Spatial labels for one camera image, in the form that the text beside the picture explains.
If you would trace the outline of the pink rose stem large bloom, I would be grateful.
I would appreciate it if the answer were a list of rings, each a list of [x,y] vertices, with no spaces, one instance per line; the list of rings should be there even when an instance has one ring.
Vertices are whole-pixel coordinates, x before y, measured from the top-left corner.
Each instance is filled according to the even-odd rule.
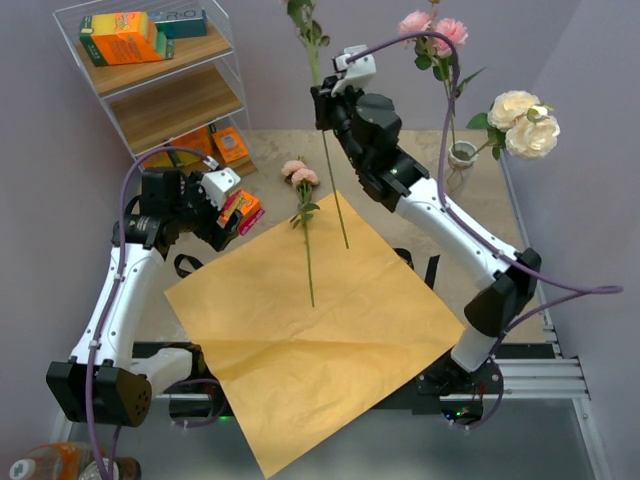
[[[320,87],[323,82],[323,77],[321,75],[320,53],[322,48],[330,45],[330,36],[323,32],[320,23],[316,20],[315,10],[317,2],[314,0],[289,0],[285,1],[284,4],[286,5],[287,15],[292,20],[296,29],[296,37],[304,46],[311,73],[312,85]],[[325,133],[322,134],[322,141],[341,233],[344,245],[349,249],[349,239],[337,194],[334,172]]]

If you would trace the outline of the orange wrapping paper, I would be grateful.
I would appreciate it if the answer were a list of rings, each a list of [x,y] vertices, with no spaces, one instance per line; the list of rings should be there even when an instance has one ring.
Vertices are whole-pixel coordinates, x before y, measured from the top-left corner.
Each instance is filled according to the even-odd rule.
[[[166,291],[265,477],[412,380],[463,327],[341,195]]]

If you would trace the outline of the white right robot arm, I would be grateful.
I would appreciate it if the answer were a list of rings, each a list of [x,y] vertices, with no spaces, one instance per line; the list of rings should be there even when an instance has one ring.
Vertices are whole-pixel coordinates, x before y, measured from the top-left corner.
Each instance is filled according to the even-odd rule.
[[[399,147],[402,122],[389,98],[352,86],[335,93],[337,85],[330,76],[310,90],[317,129],[334,133],[365,193],[425,231],[478,290],[464,309],[468,325],[446,357],[448,386],[469,392],[500,335],[533,298],[541,258],[531,248],[517,251],[438,195],[436,179]]]

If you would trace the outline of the white rose stem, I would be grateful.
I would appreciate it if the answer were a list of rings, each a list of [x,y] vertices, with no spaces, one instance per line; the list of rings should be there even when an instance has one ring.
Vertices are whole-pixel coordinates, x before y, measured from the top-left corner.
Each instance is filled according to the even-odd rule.
[[[504,153],[537,160],[558,144],[561,128],[553,111],[537,95],[510,90],[498,95],[487,112],[473,116],[466,128],[486,132],[487,140],[479,151],[489,148],[495,160]]]

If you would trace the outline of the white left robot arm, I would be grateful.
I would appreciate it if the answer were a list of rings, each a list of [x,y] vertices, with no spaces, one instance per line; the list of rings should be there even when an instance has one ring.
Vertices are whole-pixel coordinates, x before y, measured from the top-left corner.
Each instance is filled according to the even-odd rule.
[[[240,183],[230,168],[185,174],[143,171],[141,190],[113,227],[107,276],[91,319],[68,360],[50,364],[46,383],[72,422],[139,426],[151,401],[172,386],[200,390],[207,368],[200,347],[155,343],[136,357],[135,335],[156,273],[183,233],[220,252],[239,234],[239,214],[219,217]]]

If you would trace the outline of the pink flower bunch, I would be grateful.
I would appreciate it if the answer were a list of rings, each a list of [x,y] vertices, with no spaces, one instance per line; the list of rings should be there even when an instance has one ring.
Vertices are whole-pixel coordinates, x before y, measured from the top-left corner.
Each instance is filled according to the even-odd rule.
[[[297,212],[289,223],[293,229],[300,227],[304,235],[308,288],[311,306],[314,307],[315,293],[309,224],[313,218],[313,212],[320,209],[313,200],[313,191],[319,185],[320,180],[317,173],[306,164],[302,156],[285,162],[281,174],[285,182],[292,186],[297,197]]]

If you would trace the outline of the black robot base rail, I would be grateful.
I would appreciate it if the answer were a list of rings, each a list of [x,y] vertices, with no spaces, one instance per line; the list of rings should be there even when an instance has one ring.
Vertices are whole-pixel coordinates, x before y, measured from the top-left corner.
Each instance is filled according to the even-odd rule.
[[[413,415],[442,414],[460,425],[477,423],[484,416],[483,402],[490,395],[501,395],[505,391],[506,369],[498,362],[532,360],[539,351],[537,344],[502,344],[495,356],[473,374],[455,374],[453,362],[445,354],[373,408],[409,411]],[[170,388],[168,412],[171,420],[179,425],[235,417],[222,388],[212,384]]]

